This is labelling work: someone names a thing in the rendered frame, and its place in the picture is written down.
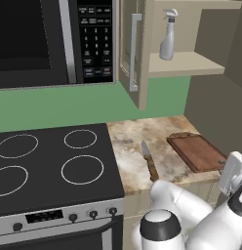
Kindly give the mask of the white spray bottle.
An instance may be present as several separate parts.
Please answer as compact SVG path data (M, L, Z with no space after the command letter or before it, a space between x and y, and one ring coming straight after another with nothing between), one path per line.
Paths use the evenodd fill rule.
M176 9L164 9L165 19L168 20L166 36L160 44L159 57L164 61L170 61L174 55L175 43L175 19L179 15Z

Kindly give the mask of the brown wooden cutting board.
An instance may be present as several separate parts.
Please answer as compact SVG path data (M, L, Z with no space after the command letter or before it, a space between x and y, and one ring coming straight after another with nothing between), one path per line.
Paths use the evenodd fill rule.
M223 169L226 156L200 134L173 133L166 141L194 173Z

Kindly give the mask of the black microwave oven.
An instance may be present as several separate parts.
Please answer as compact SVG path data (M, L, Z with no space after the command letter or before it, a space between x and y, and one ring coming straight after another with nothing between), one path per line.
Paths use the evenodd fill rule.
M115 0L68 0L76 83L68 81L59 0L0 0L0 90L115 81Z

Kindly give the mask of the beige wall cabinet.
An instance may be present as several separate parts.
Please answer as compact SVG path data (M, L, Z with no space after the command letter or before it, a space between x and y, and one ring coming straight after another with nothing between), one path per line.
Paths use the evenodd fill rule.
M224 73L242 0L152 0L150 77L174 77ZM166 9L175 9L174 56L159 58L166 33Z

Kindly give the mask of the black and silver stove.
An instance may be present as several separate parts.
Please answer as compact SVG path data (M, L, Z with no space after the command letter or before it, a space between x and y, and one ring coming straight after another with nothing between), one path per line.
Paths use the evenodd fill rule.
M123 217L124 196L105 124L0 133L0 236Z

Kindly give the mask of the beige cabinet door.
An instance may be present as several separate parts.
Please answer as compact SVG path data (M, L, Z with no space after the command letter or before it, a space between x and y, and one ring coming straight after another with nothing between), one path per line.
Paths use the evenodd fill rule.
M131 56L132 14L142 14L137 27L137 48L135 56L134 84L136 92L129 90L129 69ZM120 0L119 3L119 81L138 109L145 109L148 84L150 46L154 0Z

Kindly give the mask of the wooden handled kitchen knife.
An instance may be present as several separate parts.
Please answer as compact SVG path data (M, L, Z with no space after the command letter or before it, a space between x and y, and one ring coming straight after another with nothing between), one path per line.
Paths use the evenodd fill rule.
M142 153L143 153L143 158L146 160L147 162L147 168L150 174L150 179L155 182L159 179L152 155L149 151L149 148L146 144L145 141L141 142L141 148L142 148Z

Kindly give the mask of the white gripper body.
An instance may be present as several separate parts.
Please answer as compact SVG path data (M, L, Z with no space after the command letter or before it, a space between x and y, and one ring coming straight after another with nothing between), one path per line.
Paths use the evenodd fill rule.
M242 154L233 151L229 154L222 169L218 188L226 195L235 193L242 185Z

